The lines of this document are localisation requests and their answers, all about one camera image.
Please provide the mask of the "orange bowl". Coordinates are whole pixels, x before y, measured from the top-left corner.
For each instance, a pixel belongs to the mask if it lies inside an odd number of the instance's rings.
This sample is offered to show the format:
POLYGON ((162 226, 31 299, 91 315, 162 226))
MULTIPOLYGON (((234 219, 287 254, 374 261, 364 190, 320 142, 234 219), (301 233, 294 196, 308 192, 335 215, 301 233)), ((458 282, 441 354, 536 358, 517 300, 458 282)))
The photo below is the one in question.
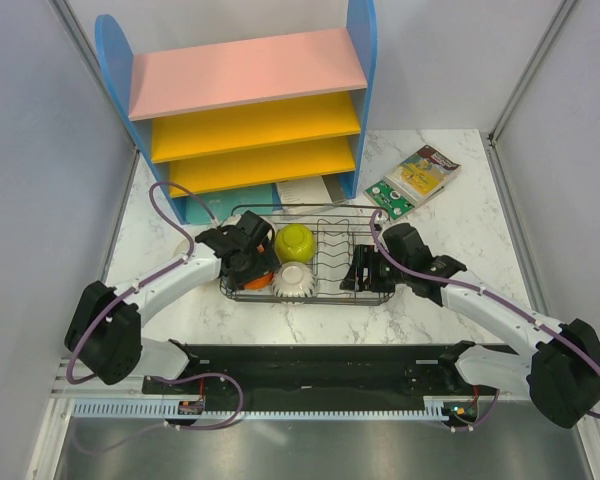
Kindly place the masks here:
POLYGON ((255 270, 257 276, 245 284, 246 290, 261 290, 270 284, 273 278, 270 254, 272 247, 269 243, 257 247, 255 270))

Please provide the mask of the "grey wire dish rack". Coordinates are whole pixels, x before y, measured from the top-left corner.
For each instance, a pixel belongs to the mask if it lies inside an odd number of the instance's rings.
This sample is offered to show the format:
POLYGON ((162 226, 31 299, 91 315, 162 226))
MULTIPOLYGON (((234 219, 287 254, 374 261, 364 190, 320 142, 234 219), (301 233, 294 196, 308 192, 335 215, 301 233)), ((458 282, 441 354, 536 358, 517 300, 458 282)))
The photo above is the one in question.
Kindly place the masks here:
POLYGON ((337 205, 300 216, 288 214, 277 205, 273 212, 263 213, 261 217, 277 231, 293 223, 302 224, 316 241, 316 253, 308 263, 314 278, 313 292, 295 297, 277 295, 270 285, 260 290, 231 290, 224 280, 220 281, 219 291, 230 300, 250 303, 378 306, 387 302, 393 296, 391 292, 364 291, 360 284, 352 290, 340 287, 352 266, 365 280, 370 279, 371 269, 361 263, 361 247, 373 245, 368 226, 372 211, 368 206, 337 205))

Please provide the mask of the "small plain white bowl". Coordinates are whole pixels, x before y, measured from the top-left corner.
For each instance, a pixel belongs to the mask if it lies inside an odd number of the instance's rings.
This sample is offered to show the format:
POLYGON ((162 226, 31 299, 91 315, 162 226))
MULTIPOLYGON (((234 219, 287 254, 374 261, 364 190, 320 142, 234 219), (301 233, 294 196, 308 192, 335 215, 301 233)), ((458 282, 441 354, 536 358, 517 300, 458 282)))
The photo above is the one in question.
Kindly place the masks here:
POLYGON ((174 250, 176 258, 188 260, 195 252, 195 242, 187 239, 182 240, 174 250))

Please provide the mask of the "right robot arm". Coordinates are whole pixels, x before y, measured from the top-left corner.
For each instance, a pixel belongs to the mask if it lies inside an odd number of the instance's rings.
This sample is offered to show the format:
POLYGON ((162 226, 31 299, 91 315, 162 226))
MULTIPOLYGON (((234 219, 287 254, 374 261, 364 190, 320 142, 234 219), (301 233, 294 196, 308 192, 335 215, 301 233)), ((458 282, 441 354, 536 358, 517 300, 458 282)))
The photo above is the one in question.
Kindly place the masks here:
POLYGON ((470 385, 523 396, 554 424, 573 427, 586 415, 600 420, 600 341, 594 328, 545 316, 491 289, 460 261, 431 254, 413 226, 371 227, 373 242, 357 246, 344 291, 392 293, 399 285, 458 313, 495 335, 508 352, 470 341, 453 346, 438 381, 457 394, 470 385))

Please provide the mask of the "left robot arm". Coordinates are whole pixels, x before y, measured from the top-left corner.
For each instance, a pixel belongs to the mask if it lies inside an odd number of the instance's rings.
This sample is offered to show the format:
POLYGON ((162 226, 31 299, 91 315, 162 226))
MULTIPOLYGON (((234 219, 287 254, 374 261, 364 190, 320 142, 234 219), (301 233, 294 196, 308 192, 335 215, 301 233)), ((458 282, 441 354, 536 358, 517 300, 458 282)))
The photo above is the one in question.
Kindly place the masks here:
POLYGON ((91 378, 114 385, 130 375, 164 377, 178 393, 199 382, 199 369, 175 340, 155 341, 142 330, 159 312, 186 293, 217 279, 233 290, 275 272, 280 262, 274 251, 275 228, 246 211, 229 225, 187 236, 185 247, 165 265, 142 278, 117 286, 89 284, 80 297, 65 336, 72 356, 66 377, 78 385, 76 363, 91 378))

